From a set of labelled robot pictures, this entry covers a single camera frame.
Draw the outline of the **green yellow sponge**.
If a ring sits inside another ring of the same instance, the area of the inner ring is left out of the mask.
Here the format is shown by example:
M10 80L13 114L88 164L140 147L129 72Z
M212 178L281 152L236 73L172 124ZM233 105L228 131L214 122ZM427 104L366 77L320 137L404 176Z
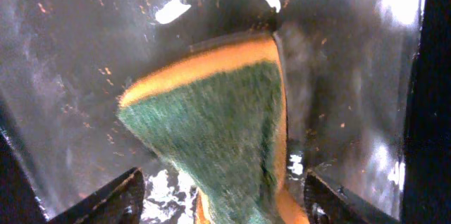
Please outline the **green yellow sponge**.
M306 223L285 186L285 86L274 37L228 40L138 80L117 115L194 181L197 223Z

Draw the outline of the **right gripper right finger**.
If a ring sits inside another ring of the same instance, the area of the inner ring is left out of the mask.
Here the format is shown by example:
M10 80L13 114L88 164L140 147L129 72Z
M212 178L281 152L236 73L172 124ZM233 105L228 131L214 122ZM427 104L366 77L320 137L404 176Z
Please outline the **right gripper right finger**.
M323 173L309 169L304 184L304 206L312 224L399 224Z

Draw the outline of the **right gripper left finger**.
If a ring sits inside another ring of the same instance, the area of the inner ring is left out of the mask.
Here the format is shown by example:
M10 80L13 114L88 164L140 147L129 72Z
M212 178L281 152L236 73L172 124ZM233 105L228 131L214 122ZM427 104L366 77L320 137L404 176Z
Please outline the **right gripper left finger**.
M73 207L52 218L50 224L139 224L145 182L140 168L131 168Z

